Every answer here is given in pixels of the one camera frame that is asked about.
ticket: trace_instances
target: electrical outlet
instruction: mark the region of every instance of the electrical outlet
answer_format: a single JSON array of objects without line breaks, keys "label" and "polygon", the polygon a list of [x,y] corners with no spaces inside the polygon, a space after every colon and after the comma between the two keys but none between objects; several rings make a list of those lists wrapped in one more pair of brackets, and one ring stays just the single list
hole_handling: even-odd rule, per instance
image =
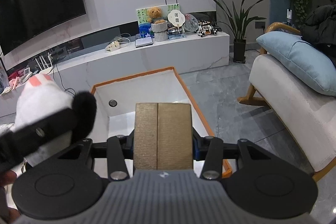
[{"label": "electrical outlet", "polygon": [[265,21],[256,21],[255,28],[256,29],[265,29],[266,22]]}]

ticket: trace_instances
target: black plant pot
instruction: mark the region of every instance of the black plant pot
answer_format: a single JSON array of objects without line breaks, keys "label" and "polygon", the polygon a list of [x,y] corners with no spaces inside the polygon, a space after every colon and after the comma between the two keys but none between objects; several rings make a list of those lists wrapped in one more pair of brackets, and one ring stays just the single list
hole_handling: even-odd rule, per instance
[{"label": "black plant pot", "polygon": [[233,41],[233,62],[245,64],[246,40]]}]

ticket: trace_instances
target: television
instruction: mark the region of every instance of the television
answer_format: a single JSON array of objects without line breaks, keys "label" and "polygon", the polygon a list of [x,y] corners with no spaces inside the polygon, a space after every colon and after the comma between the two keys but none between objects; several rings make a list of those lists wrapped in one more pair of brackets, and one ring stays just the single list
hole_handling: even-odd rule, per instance
[{"label": "television", "polygon": [[83,0],[0,0],[3,54],[63,22],[85,15]]}]

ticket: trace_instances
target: brown teddy bear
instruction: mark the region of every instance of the brown teddy bear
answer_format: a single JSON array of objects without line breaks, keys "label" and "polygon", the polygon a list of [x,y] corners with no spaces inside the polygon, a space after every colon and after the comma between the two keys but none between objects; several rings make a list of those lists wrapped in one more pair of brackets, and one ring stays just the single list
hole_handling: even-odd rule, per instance
[{"label": "brown teddy bear", "polygon": [[152,7],[147,10],[147,15],[149,19],[147,19],[148,23],[164,23],[166,22],[162,17],[162,10],[159,7]]}]

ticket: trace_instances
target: pillow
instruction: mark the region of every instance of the pillow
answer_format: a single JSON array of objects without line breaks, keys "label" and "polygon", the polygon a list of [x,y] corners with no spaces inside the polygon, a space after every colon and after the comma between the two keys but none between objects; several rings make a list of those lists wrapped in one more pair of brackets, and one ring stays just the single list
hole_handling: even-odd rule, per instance
[{"label": "pillow", "polygon": [[273,31],[256,40],[310,88],[324,95],[336,96],[335,66],[300,36]]}]

